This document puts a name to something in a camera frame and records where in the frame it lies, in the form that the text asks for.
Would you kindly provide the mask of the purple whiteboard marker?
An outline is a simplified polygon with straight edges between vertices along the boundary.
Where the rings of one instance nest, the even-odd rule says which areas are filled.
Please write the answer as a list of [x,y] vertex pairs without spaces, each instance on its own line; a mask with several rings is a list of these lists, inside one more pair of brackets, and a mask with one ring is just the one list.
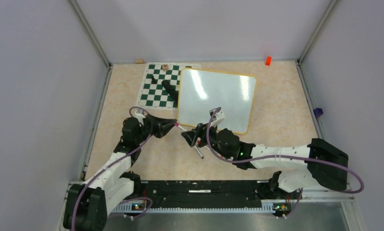
[[176,126],[176,127],[178,127],[180,130],[182,130],[182,131],[188,131],[186,128],[184,128],[184,127],[182,127],[180,124],[178,124],[178,123],[174,123],[174,125]]

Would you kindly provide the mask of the yellow framed whiteboard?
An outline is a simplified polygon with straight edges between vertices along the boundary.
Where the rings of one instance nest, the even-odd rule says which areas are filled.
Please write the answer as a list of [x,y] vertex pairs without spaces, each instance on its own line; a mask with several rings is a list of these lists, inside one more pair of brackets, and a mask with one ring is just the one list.
[[178,115],[181,125],[207,123],[209,111],[221,107],[225,119],[219,129],[244,134],[249,127],[256,89],[250,75],[184,68],[181,71]]

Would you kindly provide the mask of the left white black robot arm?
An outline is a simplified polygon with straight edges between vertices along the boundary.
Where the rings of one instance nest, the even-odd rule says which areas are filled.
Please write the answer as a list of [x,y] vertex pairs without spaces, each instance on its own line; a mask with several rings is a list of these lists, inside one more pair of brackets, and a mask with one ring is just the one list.
[[107,162],[90,179],[69,188],[63,227],[70,231],[102,231],[120,202],[127,197],[138,198],[141,184],[124,173],[136,162],[142,146],[152,136],[164,137],[176,122],[150,114],[126,118],[120,140]]

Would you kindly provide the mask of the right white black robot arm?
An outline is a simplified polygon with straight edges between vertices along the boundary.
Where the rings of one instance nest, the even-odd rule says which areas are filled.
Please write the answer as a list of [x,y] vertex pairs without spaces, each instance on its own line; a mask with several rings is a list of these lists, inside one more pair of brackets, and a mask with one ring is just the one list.
[[283,198],[299,188],[320,185],[334,191],[347,189],[348,155],[320,138],[293,147],[269,147],[246,143],[228,129],[198,124],[181,133],[191,147],[207,147],[215,157],[247,170],[275,168],[270,192]]

